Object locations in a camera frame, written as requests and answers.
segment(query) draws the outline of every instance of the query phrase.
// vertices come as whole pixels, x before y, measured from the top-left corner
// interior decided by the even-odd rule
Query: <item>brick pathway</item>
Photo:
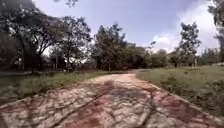
[[[103,76],[0,107],[1,128],[224,128],[134,74]]]

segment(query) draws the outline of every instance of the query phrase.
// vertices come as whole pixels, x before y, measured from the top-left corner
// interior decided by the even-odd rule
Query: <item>white cloud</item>
[[[153,41],[157,44],[155,49],[168,49],[172,51],[180,41],[180,23],[196,22],[199,29],[199,39],[202,41],[198,52],[201,53],[204,48],[218,47],[218,42],[214,39],[216,34],[216,28],[213,22],[212,15],[208,12],[208,5],[211,5],[209,1],[195,2],[185,12],[177,14],[176,25],[173,29],[162,32],[155,35]]]

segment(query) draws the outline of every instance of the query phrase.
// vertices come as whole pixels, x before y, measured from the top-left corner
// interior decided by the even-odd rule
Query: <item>blue sky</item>
[[[95,34],[100,25],[119,23],[126,39],[137,45],[147,46],[157,41],[155,50],[171,51],[179,42],[181,22],[196,21],[199,38],[207,47],[218,47],[213,38],[216,33],[211,14],[207,12],[207,0],[79,0],[69,8],[64,1],[35,0],[45,13],[53,16],[85,17]]]

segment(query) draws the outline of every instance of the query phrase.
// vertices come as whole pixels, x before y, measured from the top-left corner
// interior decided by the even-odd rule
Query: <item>lawn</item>
[[[39,75],[1,74],[0,104],[45,93],[57,87],[105,74],[109,73],[95,71],[90,73],[45,73]]]
[[[149,69],[138,77],[187,99],[215,116],[224,117],[222,67]]]

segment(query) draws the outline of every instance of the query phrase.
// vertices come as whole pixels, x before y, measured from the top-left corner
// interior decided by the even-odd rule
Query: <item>tree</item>
[[[71,66],[71,58],[74,60],[84,57],[86,43],[91,41],[90,28],[86,24],[84,18],[74,19],[66,16],[62,18],[65,33],[60,42],[60,48],[67,61],[67,69]]]
[[[171,52],[169,54],[169,62],[171,64],[174,65],[174,67],[176,68],[178,66],[178,64],[180,63],[181,59],[180,59],[180,52],[178,49],[175,49],[173,52]]]
[[[32,1],[2,1],[0,29],[18,39],[23,67],[42,69],[42,53],[60,38],[59,20],[42,13]]]
[[[55,70],[66,68],[65,58],[60,48],[53,47],[49,57]]]
[[[18,40],[0,33],[0,67],[10,67],[21,57]]]
[[[167,52],[163,49],[160,49],[158,52],[152,54],[150,58],[150,67],[165,67],[168,64]]]
[[[125,35],[121,34],[121,30],[118,24],[109,28],[103,26],[99,28],[92,50],[92,57],[96,60],[99,69],[110,71],[120,67],[120,54],[126,46]]]
[[[213,14],[214,24],[217,26],[216,38],[220,44],[220,61],[224,62],[224,1],[213,0],[215,6],[209,6],[209,12]]]
[[[181,41],[178,49],[180,50],[181,58],[185,60],[188,65],[195,65],[197,48],[201,41],[198,39],[197,24],[194,22],[191,24],[181,23]]]
[[[212,65],[219,62],[218,49],[205,49],[200,56],[203,65]]]

